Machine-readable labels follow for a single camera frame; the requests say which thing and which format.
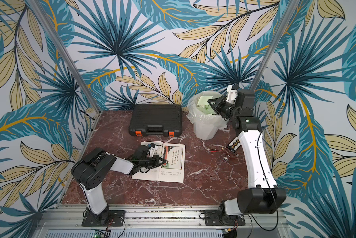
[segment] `marble table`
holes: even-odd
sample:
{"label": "marble table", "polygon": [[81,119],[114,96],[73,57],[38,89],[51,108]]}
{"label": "marble table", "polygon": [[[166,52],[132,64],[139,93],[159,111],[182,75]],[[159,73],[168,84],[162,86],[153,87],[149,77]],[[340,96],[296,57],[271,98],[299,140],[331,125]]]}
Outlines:
{"label": "marble table", "polygon": [[[141,141],[161,140],[167,143],[185,144],[184,183],[144,181],[131,176],[109,171],[102,188],[109,204],[146,205],[218,205],[222,200],[236,197],[238,191],[248,188],[247,166],[242,148],[228,162],[224,152],[209,152],[220,149],[234,137],[231,128],[218,130],[210,140],[198,139],[193,125],[183,115],[183,132],[179,137],[133,137],[128,133],[131,111],[104,111],[85,154],[96,147],[126,158]],[[83,191],[73,179],[62,200],[63,204],[85,204]]]}

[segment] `black bracket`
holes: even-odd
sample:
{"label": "black bracket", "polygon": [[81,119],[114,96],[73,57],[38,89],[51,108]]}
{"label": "black bracket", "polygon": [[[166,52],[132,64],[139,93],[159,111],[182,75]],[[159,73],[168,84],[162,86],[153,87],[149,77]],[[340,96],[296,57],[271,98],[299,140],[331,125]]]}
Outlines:
{"label": "black bracket", "polygon": [[113,219],[110,226],[121,227],[123,225],[123,219],[125,216],[125,211],[123,210],[109,210],[108,212],[108,221],[102,225],[96,218],[90,215],[89,212],[84,214],[83,222],[81,223],[82,227],[92,227],[92,226],[109,226],[110,222]]}
{"label": "black bracket", "polygon": [[245,225],[244,216],[221,215],[219,210],[204,210],[206,226],[234,226],[235,220],[239,226]]}

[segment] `toolbox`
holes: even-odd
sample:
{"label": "toolbox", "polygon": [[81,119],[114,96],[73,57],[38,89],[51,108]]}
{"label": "toolbox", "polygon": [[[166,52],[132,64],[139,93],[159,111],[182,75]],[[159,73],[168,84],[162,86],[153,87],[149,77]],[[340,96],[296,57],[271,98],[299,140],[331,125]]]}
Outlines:
{"label": "toolbox", "polygon": [[182,134],[182,107],[178,104],[137,104],[129,125],[132,136]]}

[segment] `open book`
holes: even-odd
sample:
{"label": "open book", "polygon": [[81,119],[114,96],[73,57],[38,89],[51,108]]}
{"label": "open book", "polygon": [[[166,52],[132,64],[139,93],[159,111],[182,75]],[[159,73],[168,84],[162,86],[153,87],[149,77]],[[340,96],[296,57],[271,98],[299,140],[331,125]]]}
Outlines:
{"label": "open book", "polygon": [[185,145],[167,144],[162,141],[143,141],[141,145],[156,144],[154,154],[158,154],[167,162],[158,168],[150,169],[147,173],[138,172],[131,178],[161,181],[161,182],[176,182],[183,183],[184,177],[184,154]]}

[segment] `white trash can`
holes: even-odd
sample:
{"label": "white trash can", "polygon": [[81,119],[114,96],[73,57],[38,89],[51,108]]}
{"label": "white trash can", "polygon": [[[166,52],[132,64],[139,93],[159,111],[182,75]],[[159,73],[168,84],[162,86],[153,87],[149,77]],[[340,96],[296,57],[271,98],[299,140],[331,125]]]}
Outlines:
{"label": "white trash can", "polygon": [[201,96],[213,96],[213,98],[219,98],[222,95],[218,92],[203,91],[190,98],[187,108],[189,114],[187,118],[194,124],[195,136],[202,140],[212,139],[218,129],[227,127],[227,121],[225,121],[220,115],[206,115],[197,109],[197,104]]}

